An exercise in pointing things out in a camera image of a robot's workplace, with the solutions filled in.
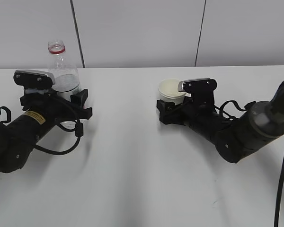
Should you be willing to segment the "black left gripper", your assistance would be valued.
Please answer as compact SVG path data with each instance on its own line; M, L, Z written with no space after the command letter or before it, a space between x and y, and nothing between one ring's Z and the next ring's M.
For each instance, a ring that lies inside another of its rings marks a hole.
M20 98L20 103L23 106L23 111L36 111L50 119L89 120L93 115L92 108L81 107L85 105L88 94L88 90L84 89L71 95L70 98L73 104L69 104L53 91L44 94L31 93L24 94Z

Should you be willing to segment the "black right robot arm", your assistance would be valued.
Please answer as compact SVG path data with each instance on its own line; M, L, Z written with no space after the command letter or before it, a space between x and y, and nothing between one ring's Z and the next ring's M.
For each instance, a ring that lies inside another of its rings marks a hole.
M162 123L189 127L230 163L238 163L284 135L284 96L248 103L240 118L226 118L222 110L216 111L212 92L192 94L178 105L157 100L157 109Z

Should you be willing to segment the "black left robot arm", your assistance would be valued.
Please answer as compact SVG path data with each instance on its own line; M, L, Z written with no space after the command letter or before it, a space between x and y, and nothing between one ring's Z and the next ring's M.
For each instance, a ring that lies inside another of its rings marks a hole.
M11 120L11 111L0 107L0 172L21 169L31 151L37 149L50 155L66 155L79 144L84 134L82 120L92 116L92 108L84 108L88 90L72 95L70 101L51 90L46 94L25 94L20 98L24 113ZM65 151L54 151L38 145L53 127L74 132L76 141Z

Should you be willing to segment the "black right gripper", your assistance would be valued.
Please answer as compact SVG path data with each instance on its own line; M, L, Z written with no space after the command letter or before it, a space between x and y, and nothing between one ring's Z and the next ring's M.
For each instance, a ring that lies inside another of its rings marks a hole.
M216 117L214 104L213 92L195 92L191 97L185 98L184 103L179 107L174 102L165 102L161 99L157 100L156 107L161 123L185 125Z

